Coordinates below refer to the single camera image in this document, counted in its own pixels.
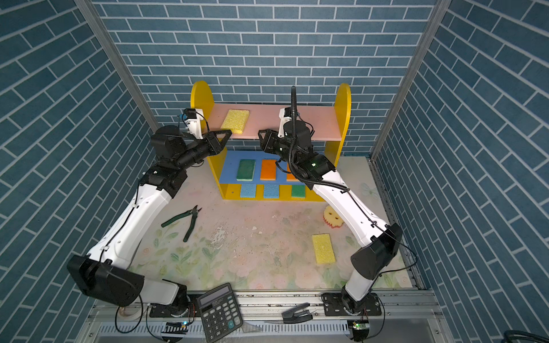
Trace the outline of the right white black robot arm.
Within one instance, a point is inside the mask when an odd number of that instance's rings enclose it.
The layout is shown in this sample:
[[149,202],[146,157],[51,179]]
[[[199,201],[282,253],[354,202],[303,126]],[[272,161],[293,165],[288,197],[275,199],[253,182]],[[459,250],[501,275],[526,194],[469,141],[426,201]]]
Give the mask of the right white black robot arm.
[[374,214],[347,186],[334,164],[314,151],[309,127],[303,121],[283,124],[283,132],[258,131],[261,149],[276,154],[290,173],[322,197],[350,228],[360,245],[351,257],[353,272],[342,288],[343,307],[350,314],[364,309],[365,298],[396,256],[403,231]]

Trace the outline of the bright green sponge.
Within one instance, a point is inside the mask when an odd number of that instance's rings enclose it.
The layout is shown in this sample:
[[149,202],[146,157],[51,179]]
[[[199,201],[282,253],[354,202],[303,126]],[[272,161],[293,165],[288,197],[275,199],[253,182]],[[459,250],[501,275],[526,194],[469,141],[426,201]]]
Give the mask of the bright green sponge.
[[293,185],[291,188],[291,197],[293,199],[304,199],[306,198],[306,187],[305,185]]

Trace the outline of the orange sponge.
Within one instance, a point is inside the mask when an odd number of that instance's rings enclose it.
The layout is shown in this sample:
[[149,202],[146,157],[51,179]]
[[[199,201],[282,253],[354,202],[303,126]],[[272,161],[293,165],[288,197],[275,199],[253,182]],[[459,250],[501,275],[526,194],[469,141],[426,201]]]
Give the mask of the orange sponge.
[[264,159],[262,160],[260,170],[261,181],[275,181],[277,179],[277,167],[276,160]]

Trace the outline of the dark green scrub sponge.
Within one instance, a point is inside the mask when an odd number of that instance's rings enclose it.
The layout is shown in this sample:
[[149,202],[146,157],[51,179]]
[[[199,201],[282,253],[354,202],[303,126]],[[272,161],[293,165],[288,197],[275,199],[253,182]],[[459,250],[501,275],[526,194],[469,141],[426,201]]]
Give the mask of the dark green scrub sponge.
[[254,159],[242,159],[237,168],[236,180],[251,182],[254,179],[256,161]]

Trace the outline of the pale yellow sponge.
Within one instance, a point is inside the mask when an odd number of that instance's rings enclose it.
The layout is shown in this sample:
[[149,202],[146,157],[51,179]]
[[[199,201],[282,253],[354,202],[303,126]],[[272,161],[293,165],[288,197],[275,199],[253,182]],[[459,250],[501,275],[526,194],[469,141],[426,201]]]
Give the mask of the pale yellow sponge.
[[293,174],[287,174],[286,180],[288,182],[299,182],[299,180]]

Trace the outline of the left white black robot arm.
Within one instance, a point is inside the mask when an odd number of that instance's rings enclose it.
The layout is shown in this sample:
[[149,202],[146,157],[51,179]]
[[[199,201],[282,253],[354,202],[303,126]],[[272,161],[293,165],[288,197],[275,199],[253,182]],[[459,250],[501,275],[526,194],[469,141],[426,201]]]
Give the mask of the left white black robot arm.
[[153,134],[155,163],[139,179],[126,210],[87,254],[74,255],[68,262],[69,274],[83,295],[119,307],[158,304],[173,317],[186,315],[186,286],[149,280],[128,268],[148,228],[186,180],[187,169],[221,153],[231,135],[230,130],[217,130],[198,139],[174,125]]

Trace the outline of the yellow sponge front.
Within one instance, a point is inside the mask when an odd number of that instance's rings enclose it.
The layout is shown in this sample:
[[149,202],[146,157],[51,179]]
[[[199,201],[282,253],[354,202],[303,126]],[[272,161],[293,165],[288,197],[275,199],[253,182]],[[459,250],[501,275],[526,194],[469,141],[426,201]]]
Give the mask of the yellow sponge front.
[[221,129],[230,130],[233,134],[242,134],[249,116],[249,110],[229,109],[221,125]]

